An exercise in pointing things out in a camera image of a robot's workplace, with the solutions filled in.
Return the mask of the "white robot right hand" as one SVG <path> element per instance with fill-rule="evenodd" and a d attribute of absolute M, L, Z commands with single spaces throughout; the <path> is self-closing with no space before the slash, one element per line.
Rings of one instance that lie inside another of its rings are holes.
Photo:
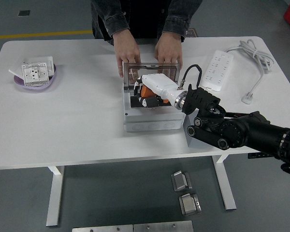
<path fill-rule="evenodd" d="M 136 79 L 134 95 L 143 107 L 152 108 L 170 103 L 176 109 L 183 107 L 187 92 L 162 73 L 146 74 Z"/>

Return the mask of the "person's right hand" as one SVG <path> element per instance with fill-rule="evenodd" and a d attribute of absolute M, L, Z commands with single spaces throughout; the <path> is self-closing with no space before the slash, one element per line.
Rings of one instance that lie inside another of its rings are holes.
<path fill-rule="evenodd" d="M 124 63 L 140 63 L 141 56 L 139 47 L 136 43 L 123 43 L 115 44 L 115 54 L 117 61 L 118 74 L 123 77 L 123 64 Z"/>

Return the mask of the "person's left hand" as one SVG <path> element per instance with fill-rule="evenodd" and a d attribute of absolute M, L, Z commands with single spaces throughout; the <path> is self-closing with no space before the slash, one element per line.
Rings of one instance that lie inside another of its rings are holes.
<path fill-rule="evenodd" d="M 158 41 L 154 53 L 158 63 L 178 63 L 183 66 L 182 45 L 180 41 Z"/>

